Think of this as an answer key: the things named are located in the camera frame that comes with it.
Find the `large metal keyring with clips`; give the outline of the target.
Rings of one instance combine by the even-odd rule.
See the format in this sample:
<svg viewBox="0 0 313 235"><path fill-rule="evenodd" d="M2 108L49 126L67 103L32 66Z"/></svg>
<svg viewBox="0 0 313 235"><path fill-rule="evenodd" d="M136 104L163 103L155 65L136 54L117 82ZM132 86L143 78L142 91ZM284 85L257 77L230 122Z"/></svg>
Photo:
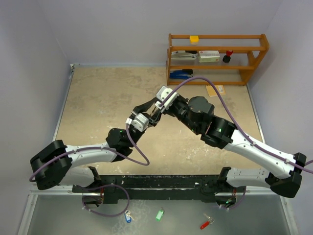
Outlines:
<svg viewBox="0 0 313 235"><path fill-rule="evenodd" d="M157 118L160 115L161 115L161 109L155 104L155 107L153 108L153 110L151 112L151 117Z"/></svg>

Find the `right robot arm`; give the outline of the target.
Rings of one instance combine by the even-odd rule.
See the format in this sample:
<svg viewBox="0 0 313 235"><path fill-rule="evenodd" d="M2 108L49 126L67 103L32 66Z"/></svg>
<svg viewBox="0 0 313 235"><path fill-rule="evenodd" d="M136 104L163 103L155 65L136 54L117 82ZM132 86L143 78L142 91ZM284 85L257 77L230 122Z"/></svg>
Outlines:
<svg viewBox="0 0 313 235"><path fill-rule="evenodd" d="M264 187L286 198L294 198L298 193L306 156L276 150L244 132L232 122L215 116L214 105L203 96L187 100L177 93L166 92L161 97L163 113L176 117L195 135L211 147L217 147L239 154L261 166L260 169L237 169L224 167L217 180L218 188L230 191L238 187Z"/></svg>

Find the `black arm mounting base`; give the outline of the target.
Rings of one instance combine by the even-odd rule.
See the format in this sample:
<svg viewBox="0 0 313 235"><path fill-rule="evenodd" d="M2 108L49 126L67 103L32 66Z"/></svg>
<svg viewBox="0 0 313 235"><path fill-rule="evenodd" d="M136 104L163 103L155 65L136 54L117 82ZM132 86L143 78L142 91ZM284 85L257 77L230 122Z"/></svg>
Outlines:
<svg viewBox="0 0 313 235"><path fill-rule="evenodd" d="M74 193L99 193L103 190L104 204L119 200L197 200L206 203L226 201L219 196L244 192L244 187L234 188L219 180L218 175L101 175L90 186L74 185Z"/></svg>

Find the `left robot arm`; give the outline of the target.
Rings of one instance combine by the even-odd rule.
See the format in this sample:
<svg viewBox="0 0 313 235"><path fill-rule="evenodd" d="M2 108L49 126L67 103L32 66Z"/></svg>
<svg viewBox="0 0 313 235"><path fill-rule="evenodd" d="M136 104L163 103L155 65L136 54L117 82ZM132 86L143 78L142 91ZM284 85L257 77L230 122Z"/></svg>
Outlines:
<svg viewBox="0 0 313 235"><path fill-rule="evenodd" d="M99 190L101 181L89 164L114 163L128 160L149 166L150 161L137 142L149 127L156 126L164 109L157 98L134 107L123 129L112 128L104 143L68 145L54 140L30 160L32 175L29 180L39 190L54 186L80 185L90 192Z"/></svg>

